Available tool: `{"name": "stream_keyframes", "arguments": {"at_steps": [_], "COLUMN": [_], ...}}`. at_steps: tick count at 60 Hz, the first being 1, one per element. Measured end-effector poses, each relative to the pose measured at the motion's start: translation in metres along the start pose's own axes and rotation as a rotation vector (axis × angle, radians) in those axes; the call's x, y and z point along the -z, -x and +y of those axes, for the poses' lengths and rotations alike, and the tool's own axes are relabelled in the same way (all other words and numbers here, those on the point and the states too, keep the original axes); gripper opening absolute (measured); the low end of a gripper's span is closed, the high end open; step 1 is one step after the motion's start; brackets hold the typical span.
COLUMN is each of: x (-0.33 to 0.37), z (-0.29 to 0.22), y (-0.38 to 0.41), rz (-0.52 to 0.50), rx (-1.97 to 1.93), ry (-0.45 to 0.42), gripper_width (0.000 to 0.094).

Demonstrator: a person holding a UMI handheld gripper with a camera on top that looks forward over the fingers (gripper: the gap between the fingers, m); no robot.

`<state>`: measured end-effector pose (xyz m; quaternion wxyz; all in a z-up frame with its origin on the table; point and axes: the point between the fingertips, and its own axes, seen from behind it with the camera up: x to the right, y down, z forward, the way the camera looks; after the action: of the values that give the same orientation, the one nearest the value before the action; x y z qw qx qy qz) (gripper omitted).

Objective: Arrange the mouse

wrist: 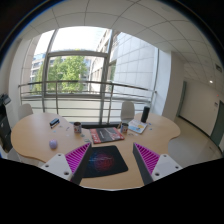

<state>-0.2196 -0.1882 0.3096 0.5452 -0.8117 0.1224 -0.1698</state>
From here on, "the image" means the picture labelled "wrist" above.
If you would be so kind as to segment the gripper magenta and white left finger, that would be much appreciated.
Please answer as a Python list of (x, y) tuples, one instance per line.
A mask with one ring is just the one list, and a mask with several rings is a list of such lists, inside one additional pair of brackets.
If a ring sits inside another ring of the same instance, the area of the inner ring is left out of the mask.
[(51, 174), (79, 185), (92, 154), (90, 143), (84, 144), (67, 154), (57, 153), (41, 168)]

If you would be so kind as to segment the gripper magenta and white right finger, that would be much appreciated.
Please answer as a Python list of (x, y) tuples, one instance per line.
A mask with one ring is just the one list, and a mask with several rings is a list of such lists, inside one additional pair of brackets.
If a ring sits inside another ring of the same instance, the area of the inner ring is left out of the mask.
[(182, 169), (168, 154), (159, 155), (137, 143), (133, 144), (133, 154), (145, 185)]

